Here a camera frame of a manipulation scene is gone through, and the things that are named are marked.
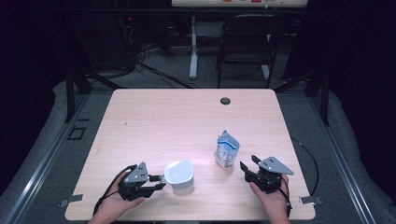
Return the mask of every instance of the table surface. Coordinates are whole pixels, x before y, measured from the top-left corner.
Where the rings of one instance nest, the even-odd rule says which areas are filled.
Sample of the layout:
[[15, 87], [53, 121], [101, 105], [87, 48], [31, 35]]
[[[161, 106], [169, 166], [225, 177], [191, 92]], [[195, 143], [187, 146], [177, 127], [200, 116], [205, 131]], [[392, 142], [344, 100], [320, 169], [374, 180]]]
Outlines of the table surface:
[[[231, 103], [223, 105], [222, 97]], [[233, 169], [219, 167], [214, 158], [224, 130], [240, 143]], [[309, 193], [272, 90], [117, 90], [74, 191], [82, 200], [70, 203], [65, 216], [90, 219], [114, 176], [129, 165], [145, 161], [150, 175], [162, 175], [166, 164], [188, 160], [194, 170], [192, 194], [176, 196], [167, 184], [120, 220], [267, 219], [239, 168], [242, 161], [259, 170], [251, 155], [275, 156], [294, 172], [290, 219], [312, 219], [314, 207], [299, 202]]]
[[172, 0], [173, 7], [305, 7], [307, 0]]

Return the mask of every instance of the black curtain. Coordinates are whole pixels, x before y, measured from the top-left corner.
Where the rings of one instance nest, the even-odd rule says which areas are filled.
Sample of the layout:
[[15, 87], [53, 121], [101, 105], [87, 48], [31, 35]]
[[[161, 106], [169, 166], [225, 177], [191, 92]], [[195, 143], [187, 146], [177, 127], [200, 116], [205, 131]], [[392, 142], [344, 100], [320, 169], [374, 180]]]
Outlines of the black curtain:
[[[327, 64], [369, 176], [396, 202], [396, 20], [392, 1], [310, 0], [343, 16], [303, 20], [283, 78]], [[320, 82], [321, 77], [311, 81]]]
[[0, 192], [20, 169], [52, 109], [53, 87], [64, 80], [62, 32], [35, 1], [0, 6]]

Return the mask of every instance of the human hand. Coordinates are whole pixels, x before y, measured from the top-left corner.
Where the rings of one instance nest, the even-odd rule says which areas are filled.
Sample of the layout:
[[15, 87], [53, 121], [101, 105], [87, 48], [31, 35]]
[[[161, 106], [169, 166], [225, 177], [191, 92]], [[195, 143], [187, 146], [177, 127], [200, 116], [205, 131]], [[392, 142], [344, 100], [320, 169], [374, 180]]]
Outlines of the human hand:
[[[281, 181], [280, 188], [288, 195], [287, 185], [289, 184], [289, 179], [286, 175], [282, 175], [282, 178], [285, 181]], [[249, 185], [254, 194], [262, 202], [262, 208], [272, 224], [290, 223], [287, 215], [287, 202], [285, 196], [279, 190], [266, 194], [255, 183], [250, 182]]]
[[121, 198], [119, 193], [114, 193], [119, 190], [119, 183], [124, 175], [121, 175], [116, 182], [111, 186], [110, 191], [108, 192], [107, 195], [110, 195], [106, 197], [103, 201], [101, 206], [99, 207], [97, 213], [92, 217], [92, 219], [88, 222], [90, 224], [108, 224], [111, 223], [124, 212], [127, 210], [134, 208], [141, 204], [143, 201], [145, 201], [144, 197], [137, 198], [132, 201], [125, 201]]

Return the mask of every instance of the black chair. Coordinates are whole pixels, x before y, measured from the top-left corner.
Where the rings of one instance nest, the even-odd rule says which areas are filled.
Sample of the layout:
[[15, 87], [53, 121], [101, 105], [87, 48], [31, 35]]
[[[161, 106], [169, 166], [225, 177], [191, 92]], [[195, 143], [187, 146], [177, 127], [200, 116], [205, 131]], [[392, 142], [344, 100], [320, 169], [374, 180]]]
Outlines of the black chair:
[[219, 71], [218, 88], [223, 63], [268, 65], [270, 73], [265, 86], [268, 88], [279, 42], [288, 24], [283, 16], [273, 14], [239, 14], [224, 22], [216, 65]]

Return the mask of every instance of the robotic hand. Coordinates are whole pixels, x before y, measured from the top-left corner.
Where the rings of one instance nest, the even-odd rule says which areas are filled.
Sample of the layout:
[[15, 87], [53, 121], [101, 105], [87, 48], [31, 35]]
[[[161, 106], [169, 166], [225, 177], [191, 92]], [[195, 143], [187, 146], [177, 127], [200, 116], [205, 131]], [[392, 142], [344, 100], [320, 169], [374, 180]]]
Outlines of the robotic hand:
[[291, 169], [275, 157], [269, 157], [262, 161], [252, 155], [251, 159], [259, 165], [259, 172], [253, 173], [249, 171], [248, 167], [240, 161], [241, 169], [245, 172], [245, 180], [247, 182], [254, 182], [267, 194], [275, 192], [280, 188], [282, 174], [294, 175], [294, 172]]
[[[153, 187], [142, 187], [147, 181], [159, 181]], [[131, 166], [129, 171], [119, 183], [119, 194], [127, 201], [140, 197], [149, 198], [155, 190], [161, 190], [166, 185], [163, 175], [149, 175], [146, 164], [141, 162], [138, 166]]]

